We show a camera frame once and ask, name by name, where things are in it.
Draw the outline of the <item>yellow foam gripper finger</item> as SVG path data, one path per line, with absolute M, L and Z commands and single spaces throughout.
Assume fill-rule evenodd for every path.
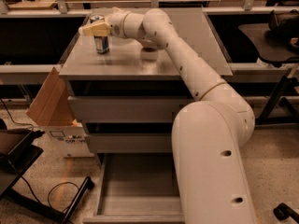
M 105 21 L 95 21 L 79 27 L 78 32 L 85 36 L 108 36 L 110 26 Z

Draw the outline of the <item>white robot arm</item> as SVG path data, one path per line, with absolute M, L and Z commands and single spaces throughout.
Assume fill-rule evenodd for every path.
M 258 224 L 239 147 L 252 136 L 250 105 L 177 33 L 159 8 L 116 8 L 79 28 L 86 36 L 132 38 L 164 49 L 194 101 L 176 115 L 172 151 L 185 224 Z

